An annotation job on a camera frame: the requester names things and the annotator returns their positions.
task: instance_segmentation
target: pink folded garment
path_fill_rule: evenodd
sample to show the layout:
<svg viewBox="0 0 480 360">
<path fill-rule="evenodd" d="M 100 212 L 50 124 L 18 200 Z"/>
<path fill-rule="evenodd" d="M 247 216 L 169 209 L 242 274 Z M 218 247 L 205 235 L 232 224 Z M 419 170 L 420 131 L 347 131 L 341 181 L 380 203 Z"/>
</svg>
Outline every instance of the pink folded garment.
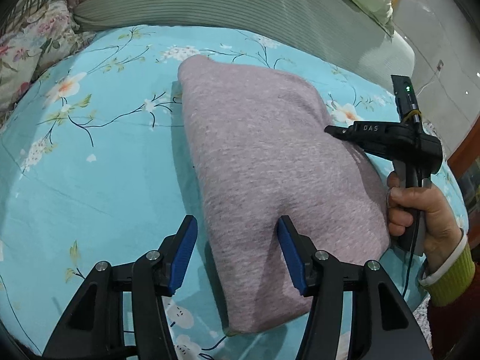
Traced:
<svg viewBox="0 0 480 360">
<path fill-rule="evenodd" d="M 364 264 L 389 244 L 385 190 L 363 154 L 323 132 L 326 106 L 298 76 L 195 55 L 178 70 L 229 327 L 267 330 L 309 310 L 293 287 L 275 224 L 340 261 Z"/>
</svg>

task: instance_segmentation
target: human hand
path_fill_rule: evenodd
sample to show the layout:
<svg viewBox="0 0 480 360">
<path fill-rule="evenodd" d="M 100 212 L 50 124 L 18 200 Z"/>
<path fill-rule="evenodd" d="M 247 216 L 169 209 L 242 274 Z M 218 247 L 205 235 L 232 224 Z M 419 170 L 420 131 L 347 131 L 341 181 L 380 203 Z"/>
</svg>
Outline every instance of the human hand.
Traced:
<svg viewBox="0 0 480 360">
<path fill-rule="evenodd" d="M 388 231 L 400 236 L 413 223 L 413 216 L 403 207 L 425 211 L 427 233 L 423 249 L 430 272 L 435 272 L 452 254 L 462 239 L 450 204 L 435 184 L 431 188 L 400 188 L 395 172 L 388 175 L 387 186 L 392 188 L 388 197 Z"/>
</svg>

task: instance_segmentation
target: wrist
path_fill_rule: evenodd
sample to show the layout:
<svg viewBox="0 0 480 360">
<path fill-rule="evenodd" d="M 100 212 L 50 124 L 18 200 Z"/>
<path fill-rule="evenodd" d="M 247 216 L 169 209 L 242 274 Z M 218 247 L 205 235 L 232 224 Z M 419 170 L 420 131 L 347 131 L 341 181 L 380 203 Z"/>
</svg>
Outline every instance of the wrist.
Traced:
<svg viewBox="0 0 480 360">
<path fill-rule="evenodd" d="M 425 256 L 430 273 L 437 271 L 447 261 L 461 239 L 462 230 L 455 224 L 440 237 L 430 236 L 425 240 Z"/>
</svg>

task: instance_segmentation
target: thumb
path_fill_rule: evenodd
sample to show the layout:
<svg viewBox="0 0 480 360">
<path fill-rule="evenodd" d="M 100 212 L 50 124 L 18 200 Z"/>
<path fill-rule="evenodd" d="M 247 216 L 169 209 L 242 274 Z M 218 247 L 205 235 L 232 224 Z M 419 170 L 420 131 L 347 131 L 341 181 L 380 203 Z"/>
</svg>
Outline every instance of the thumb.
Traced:
<svg viewBox="0 0 480 360">
<path fill-rule="evenodd" d="M 402 207 L 415 208 L 426 212 L 436 212 L 442 205 L 443 197 L 440 190 L 432 184 L 431 188 L 393 187 L 390 190 L 390 199 Z"/>
</svg>

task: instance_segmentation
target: blue gripper pad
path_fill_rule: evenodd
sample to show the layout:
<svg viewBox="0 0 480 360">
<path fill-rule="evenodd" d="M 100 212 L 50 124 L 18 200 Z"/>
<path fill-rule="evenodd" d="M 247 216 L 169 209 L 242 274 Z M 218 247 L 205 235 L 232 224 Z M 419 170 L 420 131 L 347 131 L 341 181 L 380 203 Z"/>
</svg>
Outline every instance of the blue gripper pad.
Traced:
<svg viewBox="0 0 480 360">
<path fill-rule="evenodd" d="M 304 295 L 307 291 L 307 283 L 305 282 L 305 265 L 303 264 L 297 245 L 295 245 L 296 242 L 292 236 L 297 239 L 299 237 L 290 218 L 288 216 L 281 216 L 277 223 L 278 241 L 282 248 L 283 257 L 285 258 L 286 266 L 289 269 L 293 286 L 297 288 L 300 295 Z"/>
<path fill-rule="evenodd" d="M 178 236 L 181 237 L 182 233 L 183 238 L 179 241 L 177 252 L 170 266 L 171 274 L 167 288 L 171 294 L 174 294 L 175 291 L 182 285 L 183 278 L 185 277 L 185 272 L 187 271 L 187 266 L 190 261 L 191 253 L 194 250 L 198 234 L 197 220 L 195 217 L 191 215 L 185 217 L 175 238 Z"/>
</svg>

